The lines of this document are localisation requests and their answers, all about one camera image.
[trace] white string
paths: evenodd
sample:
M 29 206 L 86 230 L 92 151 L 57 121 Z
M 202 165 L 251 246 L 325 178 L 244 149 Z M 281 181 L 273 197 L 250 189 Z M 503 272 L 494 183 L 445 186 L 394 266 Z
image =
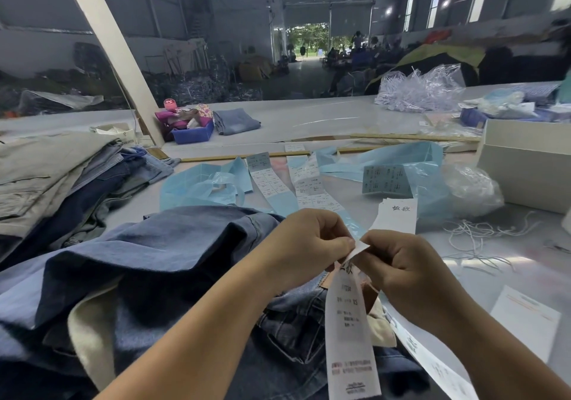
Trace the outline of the white string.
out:
M 527 215 L 525 215 L 524 227 L 519 231 L 515 228 L 515 226 L 511 227 L 509 230 L 503 230 L 500 227 L 494 228 L 491 224 L 486 223 L 486 222 L 485 223 L 473 223 L 473 222 L 467 221 L 465 219 L 462 220 L 461 223 L 449 222 L 449 223 L 456 225 L 456 227 L 453 229 L 448 229 L 448 228 L 444 227 L 444 230 L 448 231 L 450 233 L 450 237 L 448 238 L 448 242 L 450 243 L 450 245 L 455 250 L 458 250 L 459 252 L 454 253 L 454 254 L 450 254 L 450 255 L 443 257 L 443 258 L 450 258 L 453 260 L 479 260 L 484 266 L 487 266 L 491 269 L 501 271 L 501 269 L 496 265 L 496 263 L 494 263 L 494 260 L 495 260 L 496 262 L 501 262 L 501 263 L 505 263 L 505 264 L 509 265 L 512 268 L 512 271 L 515 272 L 516 269 L 514 268 L 514 266 L 512 265 L 512 263 L 508 259 L 505 259 L 503 257 L 498 257 L 498 256 L 483 257 L 483 256 L 481 256 L 481 253 L 484 249 L 484 243 L 487 239 L 496 238 L 496 237 L 499 238 L 499 237 L 503 237 L 503 236 L 523 236 L 523 235 L 526 235 L 527 233 L 529 233 L 530 231 L 532 231 L 535 227 L 537 227 L 541 223 L 540 221 L 538 221 L 538 222 L 533 223 L 531 225 L 529 224 L 528 217 L 532 213 L 534 213 L 534 211 L 530 211 L 527 213 Z M 470 239 L 472 241 L 472 247 L 471 248 L 460 248 L 453 243 L 454 237 L 461 236 L 464 234 L 467 234 L 468 236 L 470 236 Z M 471 266 L 463 266 L 463 267 L 466 267 L 468 269 L 483 271 L 483 272 L 486 272 L 488 274 L 493 275 L 489 271 L 486 271 L 486 270 L 483 270 L 483 269 L 480 269 L 477 267 L 471 267 Z

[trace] open box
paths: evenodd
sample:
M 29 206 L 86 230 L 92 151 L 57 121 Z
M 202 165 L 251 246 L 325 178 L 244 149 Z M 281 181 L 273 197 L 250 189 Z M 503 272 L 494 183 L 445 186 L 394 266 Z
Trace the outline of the open box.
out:
M 560 214 L 571 207 L 571 124 L 489 119 L 476 159 L 508 203 Z

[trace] floor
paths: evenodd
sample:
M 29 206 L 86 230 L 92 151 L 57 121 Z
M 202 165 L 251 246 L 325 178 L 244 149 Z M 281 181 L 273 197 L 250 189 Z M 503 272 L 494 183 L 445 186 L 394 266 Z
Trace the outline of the floor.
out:
M 252 88 L 261 88 L 264 100 L 312 99 L 329 90 L 334 71 L 321 66 L 319 58 L 311 57 L 289 64 L 289 75 L 275 75 L 272 78 L 245 83 Z

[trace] white pillar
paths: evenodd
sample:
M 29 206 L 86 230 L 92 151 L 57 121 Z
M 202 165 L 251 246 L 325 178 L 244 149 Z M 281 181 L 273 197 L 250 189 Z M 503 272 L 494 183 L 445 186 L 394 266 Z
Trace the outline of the white pillar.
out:
M 155 112 L 159 111 L 143 74 L 105 0 L 75 0 L 157 146 L 164 144 Z

